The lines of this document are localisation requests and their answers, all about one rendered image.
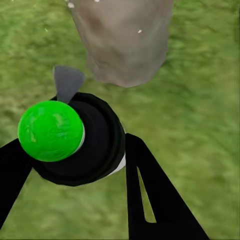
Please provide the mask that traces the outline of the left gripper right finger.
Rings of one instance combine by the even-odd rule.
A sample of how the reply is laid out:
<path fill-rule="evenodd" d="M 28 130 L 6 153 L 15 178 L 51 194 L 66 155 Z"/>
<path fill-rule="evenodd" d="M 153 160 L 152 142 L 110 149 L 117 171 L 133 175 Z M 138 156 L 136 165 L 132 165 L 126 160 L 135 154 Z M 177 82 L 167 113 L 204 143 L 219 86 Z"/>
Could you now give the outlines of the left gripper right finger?
<path fill-rule="evenodd" d="M 125 134 L 129 240 L 210 240 L 145 142 Z M 145 220 L 139 168 L 156 223 Z"/>

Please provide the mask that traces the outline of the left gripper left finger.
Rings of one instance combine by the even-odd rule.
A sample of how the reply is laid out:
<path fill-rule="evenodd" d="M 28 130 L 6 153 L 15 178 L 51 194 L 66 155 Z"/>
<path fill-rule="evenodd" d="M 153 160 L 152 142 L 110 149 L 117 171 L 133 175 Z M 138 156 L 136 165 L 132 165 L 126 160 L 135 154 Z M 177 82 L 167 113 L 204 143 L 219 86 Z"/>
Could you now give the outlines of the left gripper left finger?
<path fill-rule="evenodd" d="M 0 230 L 31 170 L 19 138 L 0 148 Z"/>

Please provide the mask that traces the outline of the pesticide atomizer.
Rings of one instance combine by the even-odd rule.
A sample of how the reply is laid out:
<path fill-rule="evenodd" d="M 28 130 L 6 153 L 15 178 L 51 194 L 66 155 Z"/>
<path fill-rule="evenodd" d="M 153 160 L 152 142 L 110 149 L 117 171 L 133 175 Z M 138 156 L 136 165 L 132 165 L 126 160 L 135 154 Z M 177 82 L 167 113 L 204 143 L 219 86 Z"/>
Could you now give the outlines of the pesticide atomizer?
<path fill-rule="evenodd" d="M 126 131 L 109 104 L 77 92 L 86 80 L 80 70 L 55 65 L 57 95 L 25 111 L 18 140 L 32 167 L 57 185 L 94 183 L 126 166 Z"/>

